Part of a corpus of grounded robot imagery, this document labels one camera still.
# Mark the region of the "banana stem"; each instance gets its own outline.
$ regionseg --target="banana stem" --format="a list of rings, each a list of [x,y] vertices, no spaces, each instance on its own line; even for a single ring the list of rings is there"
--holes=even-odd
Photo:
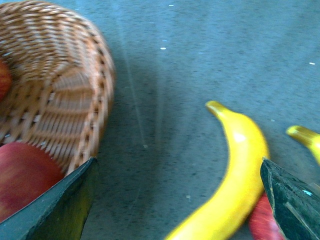
[[[218,119],[224,117],[225,112],[229,112],[230,110],[217,101],[208,101],[205,104],[206,108]]]
[[[297,140],[299,143],[305,145],[306,147],[310,146],[313,142],[313,139],[318,135],[316,132],[311,131],[304,126],[298,125],[289,127],[286,130],[286,134]]]

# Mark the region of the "red fruit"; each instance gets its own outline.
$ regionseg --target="red fruit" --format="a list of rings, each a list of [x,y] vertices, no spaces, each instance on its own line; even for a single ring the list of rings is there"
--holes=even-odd
[[[0,101],[6,96],[12,84],[8,66],[0,59]]]
[[[251,216],[249,229],[254,240],[284,240],[272,213],[267,194],[264,193]]]
[[[0,222],[63,177],[51,157],[35,146],[12,142],[0,147]]]

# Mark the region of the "gray floor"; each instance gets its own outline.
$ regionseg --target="gray floor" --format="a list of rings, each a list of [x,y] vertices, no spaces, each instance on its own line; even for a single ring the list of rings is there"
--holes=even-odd
[[[250,116],[273,161],[320,183],[310,152],[285,134],[320,132],[318,1],[52,2],[100,28],[117,68],[81,240],[163,239],[213,194],[228,149],[209,100]],[[251,239],[247,224],[232,237]]]

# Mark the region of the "yellow banana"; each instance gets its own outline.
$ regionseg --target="yellow banana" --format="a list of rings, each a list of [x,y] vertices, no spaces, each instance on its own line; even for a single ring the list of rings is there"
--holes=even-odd
[[[286,134],[306,146],[320,165],[320,134],[298,125],[290,126]]]
[[[228,143],[229,160],[218,190],[166,240],[226,240],[246,220],[263,192],[260,167],[269,157],[265,137],[255,122],[233,112],[217,101],[206,103],[222,123]]]

